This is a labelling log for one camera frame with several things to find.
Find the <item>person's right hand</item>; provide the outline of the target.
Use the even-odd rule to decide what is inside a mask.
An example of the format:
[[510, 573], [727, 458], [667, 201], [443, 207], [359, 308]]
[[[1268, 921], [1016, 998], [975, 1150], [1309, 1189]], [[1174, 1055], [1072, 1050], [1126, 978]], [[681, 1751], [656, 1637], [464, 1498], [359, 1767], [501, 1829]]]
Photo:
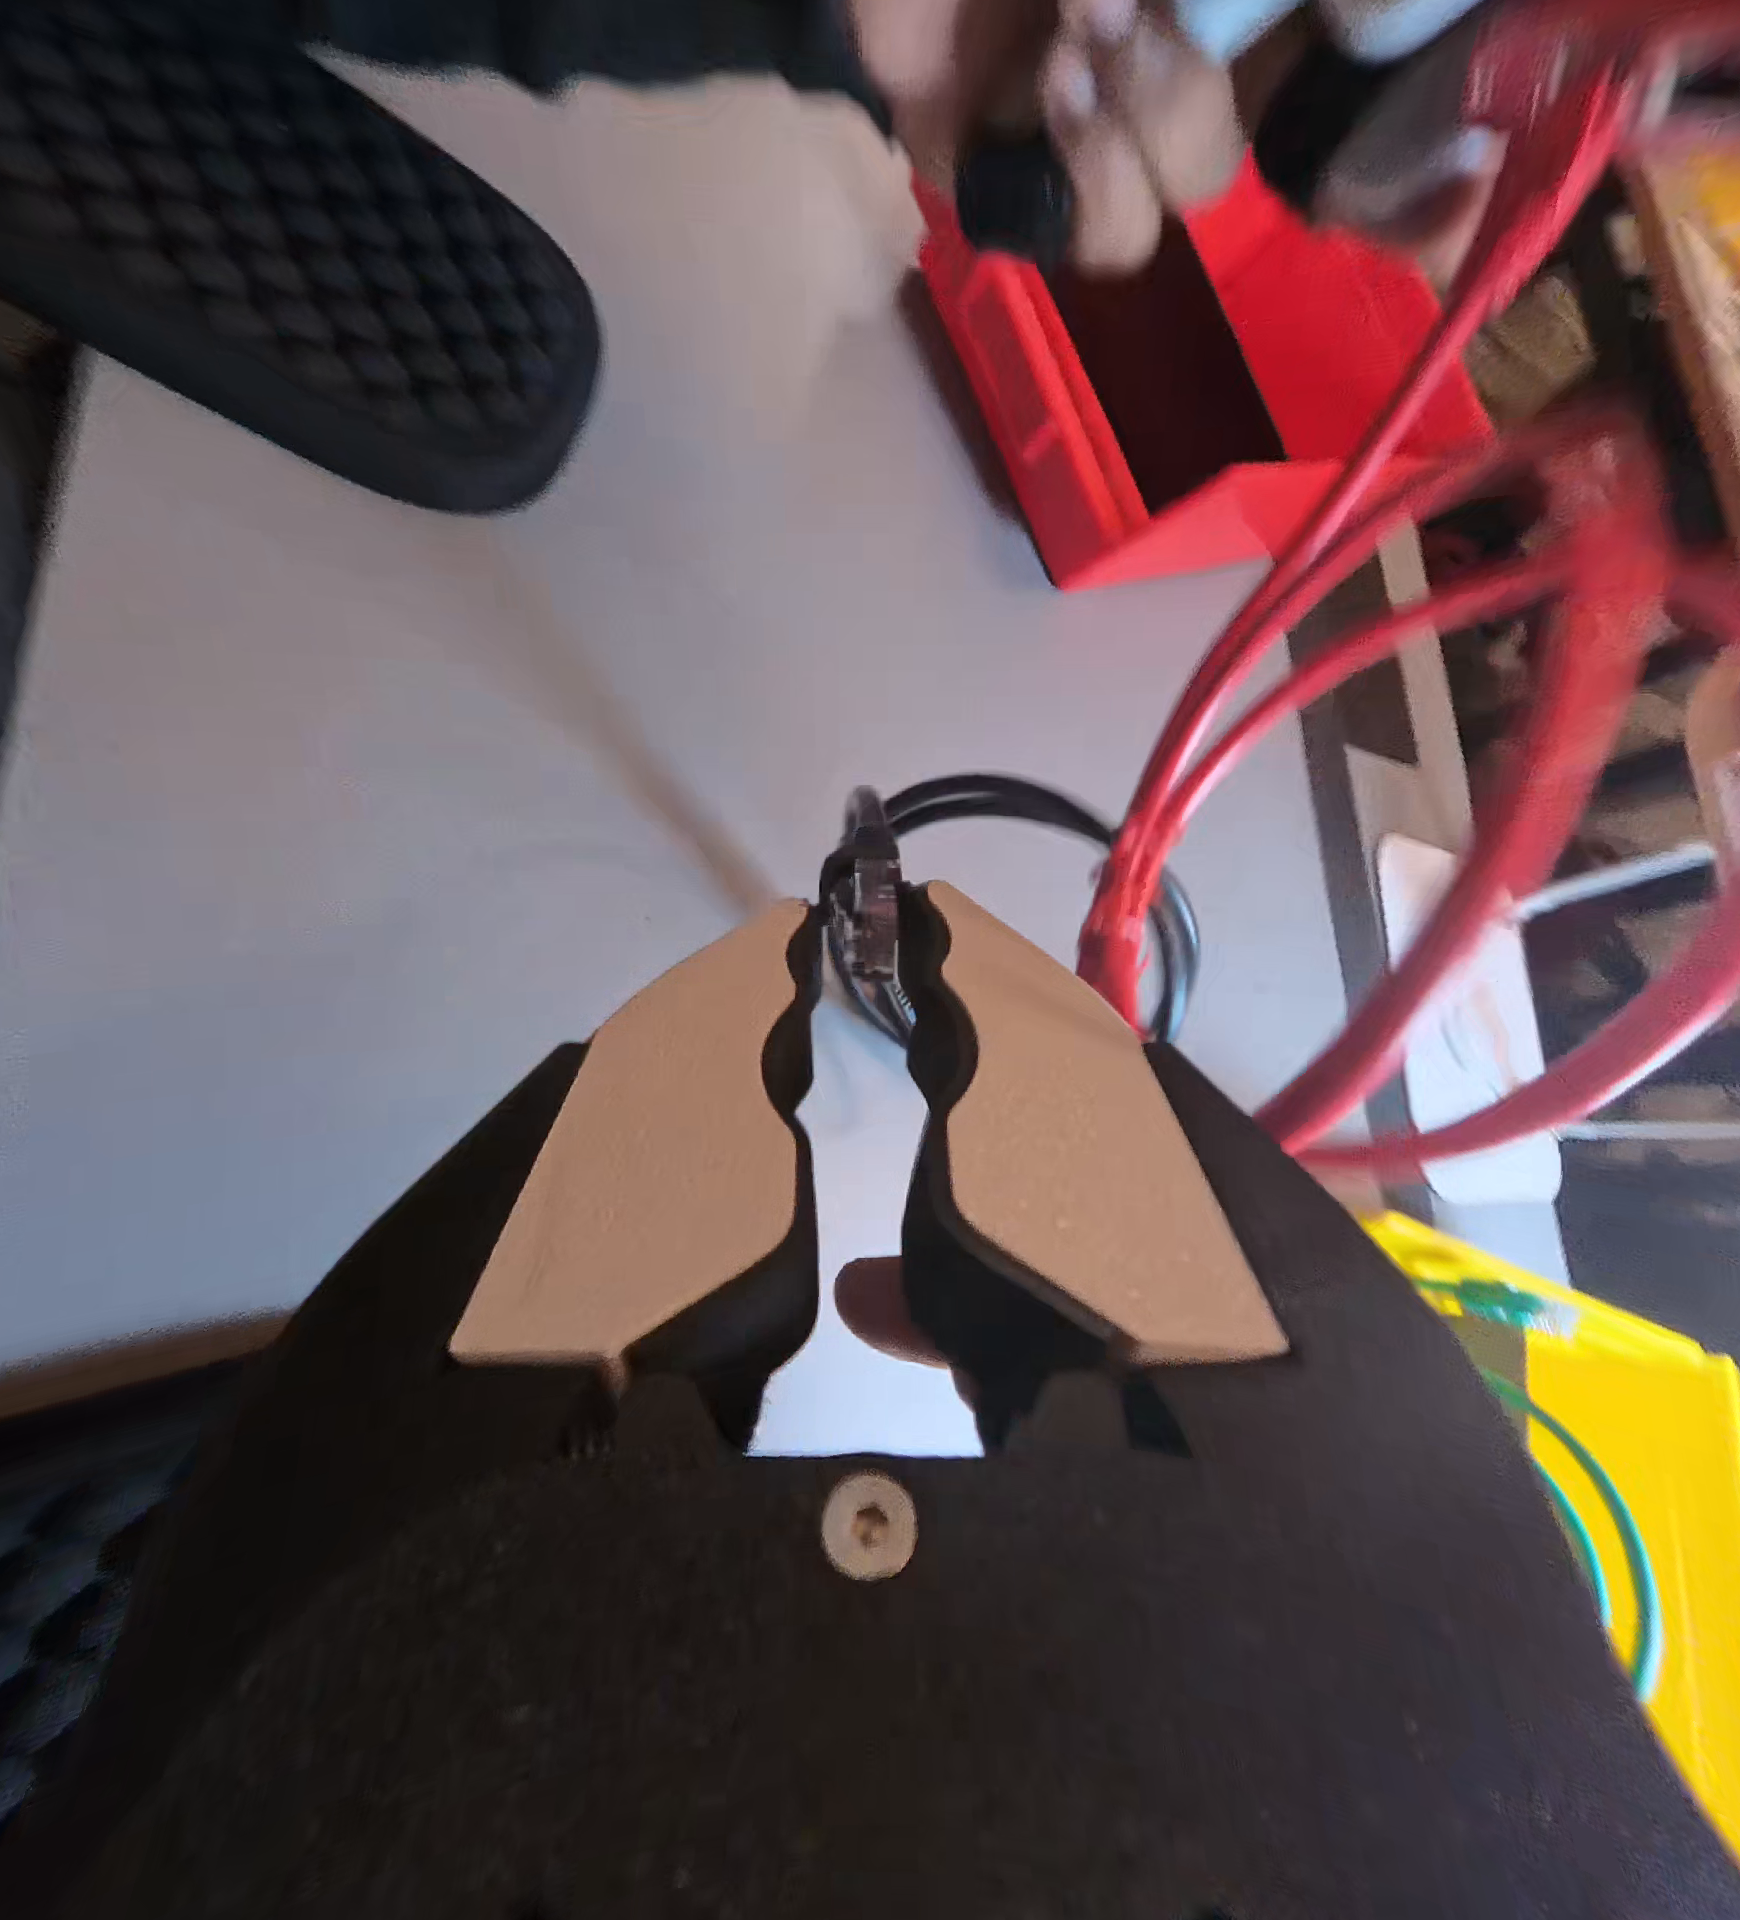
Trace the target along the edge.
[[948, 1371], [952, 1361], [913, 1321], [901, 1256], [857, 1260], [833, 1277], [833, 1307], [842, 1326], [868, 1350], [903, 1361]]

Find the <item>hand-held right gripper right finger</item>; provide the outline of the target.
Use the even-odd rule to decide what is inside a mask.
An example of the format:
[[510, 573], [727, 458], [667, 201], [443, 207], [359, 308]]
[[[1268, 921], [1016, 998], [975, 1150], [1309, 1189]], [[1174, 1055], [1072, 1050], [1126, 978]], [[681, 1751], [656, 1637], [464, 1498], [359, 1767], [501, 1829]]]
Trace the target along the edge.
[[955, 884], [904, 910], [922, 1190], [978, 1273], [1132, 1365], [1286, 1356], [1138, 1031]]

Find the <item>instruction sheet on stand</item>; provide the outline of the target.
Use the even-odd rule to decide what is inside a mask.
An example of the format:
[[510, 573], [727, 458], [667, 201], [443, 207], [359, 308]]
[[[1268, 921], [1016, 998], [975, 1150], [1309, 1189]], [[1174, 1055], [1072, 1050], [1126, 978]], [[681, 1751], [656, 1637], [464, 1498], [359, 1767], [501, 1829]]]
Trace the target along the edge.
[[[1697, 876], [1707, 887], [1716, 857], [1701, 841], [1664, 853], [1630, 856], [1576, 876], [1555, 876], [1514, 898], [1480, 936], [1472, 956], [1432, 995], [1406, 1030], [1402, 1116], [1373, 1123], [1377, 1134], [1439, 1134], [1500, 1105], [1548, 1069], [1537, 1031], [1526, 930], [1579, 906], [1631, 906], [1653, 883]], [[1385, 1175], [1390, 1189], [1422, 1189], [1435, 1205], [1552, 1205], [1560, 1189], [1555, 1134], [1526, 1134], [1459, 1159], [1411, 1164]]]

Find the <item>black bin divider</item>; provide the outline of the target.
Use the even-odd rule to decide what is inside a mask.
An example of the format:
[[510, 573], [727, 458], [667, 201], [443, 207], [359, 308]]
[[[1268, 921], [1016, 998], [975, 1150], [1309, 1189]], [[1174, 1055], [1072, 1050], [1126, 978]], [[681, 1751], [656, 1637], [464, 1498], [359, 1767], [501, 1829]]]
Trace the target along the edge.
[[1181, 224], [1165, 229], [1138, 273], [1099, 278], [1068, 263], [1049, 278], [1049, 295], [1150, 515], [1227, 469], [1284, 460], [1283, 437]]

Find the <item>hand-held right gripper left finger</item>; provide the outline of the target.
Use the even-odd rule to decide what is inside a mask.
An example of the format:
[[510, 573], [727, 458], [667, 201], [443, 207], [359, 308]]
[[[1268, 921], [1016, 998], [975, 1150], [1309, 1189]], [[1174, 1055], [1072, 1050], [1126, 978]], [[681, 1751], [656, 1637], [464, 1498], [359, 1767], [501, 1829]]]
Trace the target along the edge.
[[778, 898], [625, 999], [569, 1091], [449, 1333], [458, 1365], [629, 1365], [733, 1283], [769, 1345], [814, 1306], [810, 1015], [819, 930]]

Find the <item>person's left hand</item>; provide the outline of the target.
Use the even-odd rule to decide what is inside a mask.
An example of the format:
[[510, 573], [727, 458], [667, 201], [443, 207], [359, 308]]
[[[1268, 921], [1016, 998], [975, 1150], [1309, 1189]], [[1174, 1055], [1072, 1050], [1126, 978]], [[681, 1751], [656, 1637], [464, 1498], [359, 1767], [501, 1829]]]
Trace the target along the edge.
[[952, 190], [984, 138], [1049, 138], [1084, 273], [1141, 269], [1165, 224], [1241, 166], [1231, 73], [1181, 35], [1174, 6], [853, 3], [846, 14], [895, 143], [934, 190]]

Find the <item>red plastic bin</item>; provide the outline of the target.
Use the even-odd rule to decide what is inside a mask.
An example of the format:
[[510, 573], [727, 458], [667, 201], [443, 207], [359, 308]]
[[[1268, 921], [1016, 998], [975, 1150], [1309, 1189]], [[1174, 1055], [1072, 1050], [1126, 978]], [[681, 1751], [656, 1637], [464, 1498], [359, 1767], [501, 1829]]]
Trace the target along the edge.
[[1243, 161], [1183, 219], [1284, 460], [1237, 466], [1150, 515], [1099, 410], [1049, 278], [975, 252], [917, 181], [922, 283], [1018, 515], [1059, 590], [1094, 590], [1279, 556], [1439, 324], [1405, 259], [1306, 226]]

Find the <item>yellow plastic bin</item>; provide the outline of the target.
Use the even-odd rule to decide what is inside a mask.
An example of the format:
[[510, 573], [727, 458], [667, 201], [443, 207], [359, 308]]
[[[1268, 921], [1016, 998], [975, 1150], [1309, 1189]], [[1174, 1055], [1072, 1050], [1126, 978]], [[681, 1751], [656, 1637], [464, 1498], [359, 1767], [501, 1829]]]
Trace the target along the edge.
[[1740, 1371], [1402, 1212], [1363, 1221], [1522, 1435], [1609, 1652], [1740, 1858]]

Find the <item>black honeycomb seat cushion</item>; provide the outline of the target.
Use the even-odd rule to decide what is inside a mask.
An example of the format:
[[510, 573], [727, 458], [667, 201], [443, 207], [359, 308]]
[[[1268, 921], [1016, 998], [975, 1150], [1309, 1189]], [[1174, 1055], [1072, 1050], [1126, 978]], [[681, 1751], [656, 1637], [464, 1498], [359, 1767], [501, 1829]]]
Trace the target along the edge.
[[493, 183], [181, 6], [0, 6], [0, 301], [460, 518], [552, 483], [601, 363], [583, 275]]

